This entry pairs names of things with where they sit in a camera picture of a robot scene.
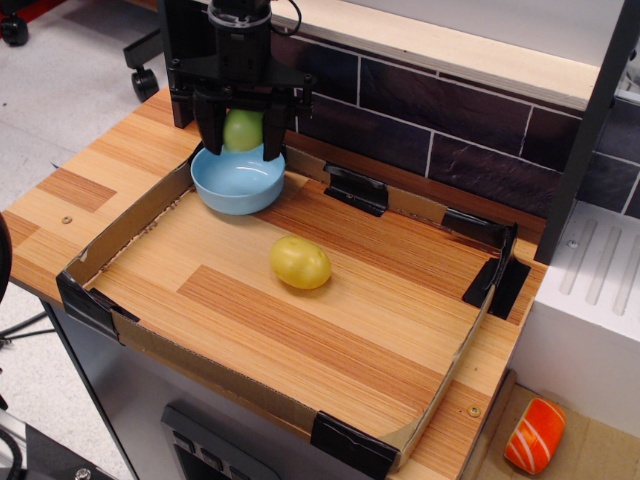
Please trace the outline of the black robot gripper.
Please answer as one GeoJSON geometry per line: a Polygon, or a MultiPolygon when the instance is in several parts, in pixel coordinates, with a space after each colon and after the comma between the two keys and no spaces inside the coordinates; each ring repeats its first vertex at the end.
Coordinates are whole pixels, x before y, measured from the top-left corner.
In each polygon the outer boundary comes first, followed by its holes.
{"type": "Polygon", "coordinates": [[[192,113],[203,146],[222,152],[227,109],[263,111],[263,160],[280,154],[292,116],[312,112],[316,78],[281,63],[271,50],[274,35],[269,1],[209,1],[217,53],[187,59],[176,73],[193,88],[192,113]]]}

